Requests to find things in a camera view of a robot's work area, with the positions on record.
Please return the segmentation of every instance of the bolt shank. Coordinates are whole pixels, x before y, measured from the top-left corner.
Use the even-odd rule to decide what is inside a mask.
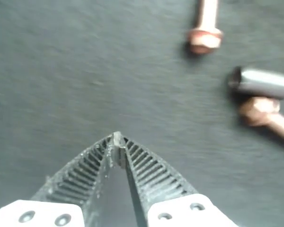
[[[200,29],[213,29],[216,26],[218,0],[200,0],[200,12],[197,27]]]
[[[270,120],[268,127],[284,137],[284,116],[276,113],[270,114],[268,118]]]

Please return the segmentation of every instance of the hex flange bolt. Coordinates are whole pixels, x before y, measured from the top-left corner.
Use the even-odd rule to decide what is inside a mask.
[[[229,87],[240,93],[284,99],[284,74],[251,67],[236,67]]]
[[[223,33],[216,28],[218,0],[200,0],[197,26],[189,32],[190,50],[196,54],[210,53],[221,45]]]
[[[278,100],[253,97],[240,107],[239,112],[250,126],[267,126],[284,138],[284,116],[279,110]]]

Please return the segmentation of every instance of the gray cylinder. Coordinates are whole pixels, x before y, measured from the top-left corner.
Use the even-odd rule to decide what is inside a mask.
[[[251,67],[236,67],[229,87],[240,93],[284,99],[284,74]]]

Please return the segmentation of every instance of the bolt head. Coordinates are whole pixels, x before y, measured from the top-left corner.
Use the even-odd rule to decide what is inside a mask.
[[[197,54],[210,53],[221,45],[223,33],[215,28],[212,30],[195,28],[189,32],[190,49]]]
[[[268,116],[277,114],[279,110],[280,102],[278,100],[253,97],[241,106],[239,112],[246,117],[249,125],[261,126],[269,124]]]

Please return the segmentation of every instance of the gray carpet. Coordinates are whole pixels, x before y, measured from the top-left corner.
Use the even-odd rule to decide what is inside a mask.
[[[284,1],[221,1],[225,38],[203,58],[184,45],[195,2],[0,0],[0,207],[121,131],[238,225],[284,226],[284,141],[238,123],[224,85],[236,65],[284,73]],[[105,226],[135,227],[114,175]]]

